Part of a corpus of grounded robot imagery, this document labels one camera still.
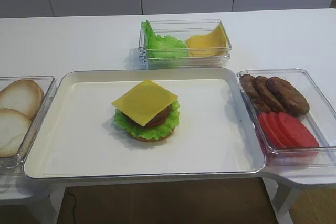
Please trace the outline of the brown meat patty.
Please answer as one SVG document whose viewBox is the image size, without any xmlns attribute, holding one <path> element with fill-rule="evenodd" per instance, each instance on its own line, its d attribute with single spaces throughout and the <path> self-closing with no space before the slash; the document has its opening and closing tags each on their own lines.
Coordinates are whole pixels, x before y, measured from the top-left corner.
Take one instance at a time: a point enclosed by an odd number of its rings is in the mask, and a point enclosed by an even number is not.
<svg viewBox="0 0 336 224">
<path fill-rule="evenodd" d="M 285 108 L 281 105 L 281 103 L 276 99 L 276 97 L 269 91 L 267 87 L 268 78 L 263 76 L 257 76 L 253 80 L 253 86 L 255 90 L 258 92 L 263 101 L 271 108 L 272 111 L 285 112 Z"/>
<path fill-rule="evenodd" d="M 260 112 L 269 113 L 271 111 L 271 108 L 264 102 L 264 100 L 261 98 L 259 93 L 254 88 L 253 86 L 254 79 L 255 77 L 251 76 L 250 74 L 244 74 L 239 78 L 240 85 L 242 86 L 245 93 L 251 99 L 255 108 L 257 108 Z"/>
<path fill-rule="evenodd" d="M 267 88 L 292 116 L 306 115 L 310 110 L 307 99 L 288 81 L 271 77 L 266 81 Z"/>
</svg>

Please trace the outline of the white bun half lower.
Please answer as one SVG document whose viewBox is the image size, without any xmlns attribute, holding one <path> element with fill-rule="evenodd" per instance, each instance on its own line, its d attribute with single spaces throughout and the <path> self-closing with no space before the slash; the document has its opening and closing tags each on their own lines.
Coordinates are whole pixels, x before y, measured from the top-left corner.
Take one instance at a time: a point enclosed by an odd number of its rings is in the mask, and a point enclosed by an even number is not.
<svg viewBox="0 0 336 224">
<path fill-rule="evenodd" d="M 14 156 L 31 125 L 31 120 L 14 109 L 1 109 L 1 157 Z"/>
</svg>

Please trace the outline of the green lettuce on burger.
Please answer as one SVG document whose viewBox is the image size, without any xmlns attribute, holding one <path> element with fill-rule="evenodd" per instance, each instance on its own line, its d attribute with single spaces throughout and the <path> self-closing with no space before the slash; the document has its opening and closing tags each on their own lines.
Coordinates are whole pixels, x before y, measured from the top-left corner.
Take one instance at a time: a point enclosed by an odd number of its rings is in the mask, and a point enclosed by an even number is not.
<svg viewBox="0 0 336 224">
<path fill-rule="evenodd" d="M 175 100 L 172 103 L 172 107 L 173 109 L 166 121 L 156 127 L 144 128 L 137 125 L 135 122 L 131 122 L 131 119 L 124 115 L 119 109 L 115 109 L 114 122 L 119 128 L 130 132 L 133 136 L 140 136 L 147 139 L 154 137 L 158 139 L 160 136 L 167 136 L 180 123 L 179 101 Z"/>
</svg>

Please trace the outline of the red tomato slice on burger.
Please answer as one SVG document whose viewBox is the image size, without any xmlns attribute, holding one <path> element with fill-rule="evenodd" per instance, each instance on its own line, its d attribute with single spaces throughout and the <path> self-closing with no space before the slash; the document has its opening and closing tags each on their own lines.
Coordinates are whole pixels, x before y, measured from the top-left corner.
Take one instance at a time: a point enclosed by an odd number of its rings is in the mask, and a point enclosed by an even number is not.
<svg viewBox="0 0 336 224">
<path fill-rule="evenodd" d="M 156 127 L 156 126 L 158 126 L 158 125 L 163 124 L 165 121 L 166 121 L 166 119 L 160 119 L 160 120 L 155 121 L 155 122 L 149 122 L 149 123 L 147 123 L 144 127 L 145 127 L 145 128 Z"/>
</svg>

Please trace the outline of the white rectangular serving tray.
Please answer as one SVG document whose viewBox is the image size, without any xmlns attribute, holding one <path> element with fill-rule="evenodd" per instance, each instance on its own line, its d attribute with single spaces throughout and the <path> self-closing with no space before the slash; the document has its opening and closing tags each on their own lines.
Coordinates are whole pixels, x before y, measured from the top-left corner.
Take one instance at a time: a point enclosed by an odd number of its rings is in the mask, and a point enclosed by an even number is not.
<svg viewBox="0 0 336 224">
<path fill-rule="evenodd" d="M 146 79 L 177 94 L 180 103 L 180 124 L 163 141 L 139 142 L 113 122 L 113 101 Z M 265 164 L 232 71 L 100 70 L 63 77 L 24 173 L 68 182 L 139 182 L 248 176 Z"/>
</svg>

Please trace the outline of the red tomato slice back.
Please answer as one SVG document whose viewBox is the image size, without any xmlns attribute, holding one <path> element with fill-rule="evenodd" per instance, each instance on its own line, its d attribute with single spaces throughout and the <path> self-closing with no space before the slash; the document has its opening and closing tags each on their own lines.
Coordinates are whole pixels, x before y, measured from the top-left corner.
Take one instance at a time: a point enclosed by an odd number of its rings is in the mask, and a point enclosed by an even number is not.
<svg viewBox="0 0 336 224">
<path fill-rule="evenodd" d="M 278 140 L 276 134 L 269 126 L 268 120 L 267 120 L 268 114 L 265 112 L 260 113 L 259 115 L 259 122 L 260 125 L 268 139 L 268 142 L 270 145 L 272 145 L 276 149 L 284 149 L 283 144 Z"/>
</svg>

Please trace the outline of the clear lettuce and cheese bin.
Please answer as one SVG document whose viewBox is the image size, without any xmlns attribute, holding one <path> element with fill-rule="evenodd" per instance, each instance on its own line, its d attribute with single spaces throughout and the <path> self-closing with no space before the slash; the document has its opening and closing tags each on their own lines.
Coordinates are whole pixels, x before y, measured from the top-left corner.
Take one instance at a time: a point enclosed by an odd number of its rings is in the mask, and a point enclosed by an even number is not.
<svg viewBox="0 0 336 224">
<path fill-rule="evenodd" d="M 230 40 L 224 28 L 224 33 L 227 39 L 227 47 L 222 51 L 220 56 L 211 57 L 190 57 L 189 48 L 187 57 L 183 58 L 149 58 L 146 50 L 146 35 L 142 28 L 143 22 L 140 27 L 139 37 L 139 59 L 146 65 L 148 69 L 164 69 L 164 68 L 187 68 L 187 67 L 224 67 L 230 59 L 230 51 L 232 49 Z M 148 20 L 157 35 L 173 36 L 186 44 L 186 41 L 194 35 L 206 35 L 212 32 L 222 21 L 219 19 L 202 19 L 202 20 Z"/>
</svg>

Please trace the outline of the clear bun bin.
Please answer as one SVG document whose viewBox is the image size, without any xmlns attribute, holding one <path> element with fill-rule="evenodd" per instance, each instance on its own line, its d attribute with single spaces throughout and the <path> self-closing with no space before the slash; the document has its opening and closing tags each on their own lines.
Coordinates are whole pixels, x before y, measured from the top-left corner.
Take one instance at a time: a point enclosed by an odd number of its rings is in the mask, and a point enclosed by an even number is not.
<svg viewBox="0 0 336 224">
<path fill-rule="evenodd" d="M 27 153 L 33 144 L 35 136 L 56 93 L 56 80 L 53 76 L 1 77 L 1 90 L 12 82 L 20 79 L 35 81 L 44 91 L 44 98 L 35 117 L 31 119 L 31 125 L 18 152 L 11 157 L 1 157 L 1 175 L 16 175 L 22 173 L 23 163 Z"/>
</svg>

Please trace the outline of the yellow cheese slices stack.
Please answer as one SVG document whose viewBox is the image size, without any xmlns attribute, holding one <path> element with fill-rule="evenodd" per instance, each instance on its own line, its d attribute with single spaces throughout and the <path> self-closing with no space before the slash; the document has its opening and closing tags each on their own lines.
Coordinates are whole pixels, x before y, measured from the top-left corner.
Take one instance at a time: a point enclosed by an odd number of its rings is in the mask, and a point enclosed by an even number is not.
<svg viewBox="0 0 336 224">
<path fill-rule="evenodd" d="M 190 57 L 220 56 L 227 47 L 224 27 L 219 24 L 212 32 L 206 35 L 194 35 L 186 41 Z"/>
</svg>

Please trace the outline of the green lettuce leaf in bin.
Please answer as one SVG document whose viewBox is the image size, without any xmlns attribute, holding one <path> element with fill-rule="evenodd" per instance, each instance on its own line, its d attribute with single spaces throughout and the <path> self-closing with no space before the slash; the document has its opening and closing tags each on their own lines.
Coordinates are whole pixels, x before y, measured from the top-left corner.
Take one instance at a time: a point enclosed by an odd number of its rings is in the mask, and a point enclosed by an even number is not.
<svg viewBox="0 0 336 224">
<path fill-rule="evenodd" d="M 142 28 L 146 35 L 146 50 L 149 58 L 183 58 L 188 56 L 186 44 L 170 35 L 157 35 L 151 23 L 143 22 Z"/>
</svg>

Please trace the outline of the red tomato slice front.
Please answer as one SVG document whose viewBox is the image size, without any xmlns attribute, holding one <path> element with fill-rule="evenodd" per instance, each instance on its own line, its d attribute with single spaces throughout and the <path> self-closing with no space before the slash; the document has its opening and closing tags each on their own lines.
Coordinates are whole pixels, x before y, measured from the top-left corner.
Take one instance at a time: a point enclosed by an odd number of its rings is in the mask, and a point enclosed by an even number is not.
<svg viewBox="0 0 336 224">
<path fill-rule="evenodd" d="M 311 132 L 295 117 L 280 112 L 276 115 L 280 130 L 296 148 L 317 148 L 319 143 Z"/>
</svg>

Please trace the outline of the clear patty and tomato bin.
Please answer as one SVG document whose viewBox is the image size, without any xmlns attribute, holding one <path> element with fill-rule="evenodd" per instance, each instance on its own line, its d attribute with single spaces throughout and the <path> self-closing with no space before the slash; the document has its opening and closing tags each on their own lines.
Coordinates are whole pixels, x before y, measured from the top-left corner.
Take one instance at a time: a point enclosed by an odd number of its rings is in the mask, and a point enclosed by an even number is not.
<svg viewBox="0 0 336 224">
<path fill-rule="evenodd" d="M 270 145 L 259 122 L 259 115 L 262 112 L 255 108 L 251 99 L 240 85 L 239 78 L 244 74 L 250 74 L 253 77 L 263 76 L 268 79 L 280 77 L 290 82 L 307 99 L 310 105 L 310 110 L 306 115 L 294 117 L 311 132 L 318 141 L 319 147 L 276 149 Z M 237 79 L 246 107 L 254 123 L 262 151 L 265 154 L 267 165 L 321 166 L 335 164 L 335 110 L 305 70 L 245 70 L 237 73 Z"/>
</svg>

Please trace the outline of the brown patty on burger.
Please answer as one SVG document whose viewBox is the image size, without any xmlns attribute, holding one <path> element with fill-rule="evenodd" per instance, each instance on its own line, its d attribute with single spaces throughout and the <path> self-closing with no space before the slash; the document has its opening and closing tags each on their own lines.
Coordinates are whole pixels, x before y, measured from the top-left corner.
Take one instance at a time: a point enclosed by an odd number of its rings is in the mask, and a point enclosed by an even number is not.
<svg viewBox="0 0 336 224">
<path fill-rule="evenodd" d="M 169 117 L 172 109 L 173 109 L 172 104 L 170 104 L 168 107 L 166 107 L 160 113 L 158 113 L 153 119 L 151 119 L 149 122 L 155 122 L 155 121 L 158 121 L 160 119 L 167 119 Z"/>
</svg>

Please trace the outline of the red tomato slice middle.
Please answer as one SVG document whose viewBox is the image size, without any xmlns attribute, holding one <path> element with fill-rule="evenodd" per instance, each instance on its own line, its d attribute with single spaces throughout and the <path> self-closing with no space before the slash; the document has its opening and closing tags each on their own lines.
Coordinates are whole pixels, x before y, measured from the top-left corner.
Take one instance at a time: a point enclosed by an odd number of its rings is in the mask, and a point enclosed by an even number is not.
<svg viewBox="0 0 336 224">
<path fill-rule="evenodd" d="M 267 116 L 267 120 L 269 123 L 269 126 L 276 134 L 278 140 L 283 144 L 284 148 L 295 148 L 295 145 L 293 142 L 291 142 L 282 132 L 280 129 L 278 122 L 276 120 L 277 113 L 270 112 Z"/>
</svg>

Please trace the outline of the bottom bun of burger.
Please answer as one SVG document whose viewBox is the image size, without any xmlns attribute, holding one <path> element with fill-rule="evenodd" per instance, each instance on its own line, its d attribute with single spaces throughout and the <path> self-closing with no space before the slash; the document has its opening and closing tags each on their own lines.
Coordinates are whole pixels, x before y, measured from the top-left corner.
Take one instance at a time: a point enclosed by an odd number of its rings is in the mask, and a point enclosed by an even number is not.
<svg viewBox="0 0 336 224">
<path fill-rule="evenodd" d="M 136 136 L 133 136 L 130 132 L 128 132 L 128 135 L 140 142 L 158 142 L 158 141 L 162 141 L 168 137 L 170 137 L 172 134 L 174 133 L 174 130 L 172 130 L 172 132 L 170 132 L 167 136 L 160 136 L 158 139 L 155 139 L 154 137 L 153 138 L 150 138 L 150 139 L 147 139 L 147 138 L 143 138 L 143 137 L 136 137 Z"/>
</svg>

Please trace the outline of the brown meat patty back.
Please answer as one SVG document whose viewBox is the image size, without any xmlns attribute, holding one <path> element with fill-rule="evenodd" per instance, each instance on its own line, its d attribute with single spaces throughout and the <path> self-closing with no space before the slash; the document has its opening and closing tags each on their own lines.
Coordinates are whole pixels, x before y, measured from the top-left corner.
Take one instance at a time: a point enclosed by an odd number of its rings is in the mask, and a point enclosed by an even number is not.
<svg viewBox="0 0 336 224">
<path fill-rule="evenodd" d="M 264 100 L 261 98 L 259 93 L 254 88 L 253 86 L 254 79 L 255 77 L 251 76 L 250 74 L 244 74 L 239 78 L 240 85 L 242 86 L 245 93 L 251 99 L 255 108 L 257 108 L 260 112 L 269 113 L 271 111 L 271 108 L 264 102 Z"/>
</svg>

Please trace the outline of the white bun half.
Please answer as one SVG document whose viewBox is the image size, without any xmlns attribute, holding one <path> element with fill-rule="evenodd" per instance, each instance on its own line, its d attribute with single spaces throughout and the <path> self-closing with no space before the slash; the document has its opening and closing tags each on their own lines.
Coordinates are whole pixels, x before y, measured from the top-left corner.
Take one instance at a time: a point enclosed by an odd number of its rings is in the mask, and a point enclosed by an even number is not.
<svg viewBox="0 0 336 224">
<path fill-rule="evenodd" d="M 14 109 L 1 109 L 1 157 L 14 156 L 31 125 L 31 120 Z"/>
<path fill-rule="evenodd" d="M 35 81 L 20 79 L 1 90 L 1 109 L 13 109 L 33 119 L 43 98 L 44 91 Z"/>
</svg>

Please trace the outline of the brown meat patty front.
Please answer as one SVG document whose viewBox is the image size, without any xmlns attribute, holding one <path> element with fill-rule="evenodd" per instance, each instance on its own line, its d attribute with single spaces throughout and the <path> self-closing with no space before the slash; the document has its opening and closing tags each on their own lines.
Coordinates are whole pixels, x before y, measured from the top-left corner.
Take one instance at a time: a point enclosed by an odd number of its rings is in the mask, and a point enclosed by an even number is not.
<svg viewBox="0 0 336 224">
<path fill-rule="evenodd" d="M 292 116 L 306 115 L 310 110 L 307 99 L 288 81 L 271 77 L 266 81 L 267 88 Z"/>
</svg>

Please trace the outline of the white bun half upper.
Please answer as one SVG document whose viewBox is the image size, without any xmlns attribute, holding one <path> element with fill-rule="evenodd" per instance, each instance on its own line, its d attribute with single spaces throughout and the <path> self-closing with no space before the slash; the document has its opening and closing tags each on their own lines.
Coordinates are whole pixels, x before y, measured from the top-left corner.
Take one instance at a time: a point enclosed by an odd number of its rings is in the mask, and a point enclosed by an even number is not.
<svg viewBox="0 0 336 224">
<path fill-rule="evenodd" d="M 35 81 L 20 79 L 1 90 L 1 109 L 13 109 L 33 119 L 43 98 L 44 91 Z"/>
</svg>

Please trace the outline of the brown meat patty middle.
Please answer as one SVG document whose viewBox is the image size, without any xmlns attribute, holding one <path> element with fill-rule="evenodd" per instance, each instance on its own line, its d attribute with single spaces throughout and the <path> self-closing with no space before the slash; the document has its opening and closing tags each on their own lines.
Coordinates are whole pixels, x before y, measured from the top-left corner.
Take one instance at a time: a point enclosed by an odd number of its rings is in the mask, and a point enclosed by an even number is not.
<svg viewBox="0 0 336 224">
<path fill-rule="evenodd" d="M 267 87 L 268 78 L 263 76 L 257 76 L 253 80 L 253 86 L 255 90 L 258 92 L 263 101 L 271 108 L 272 111 L 285 112 L 285 108 L 281 105 L 281 103 L 276 99 L 276 97 L 269 91 Z"/>
</svg>

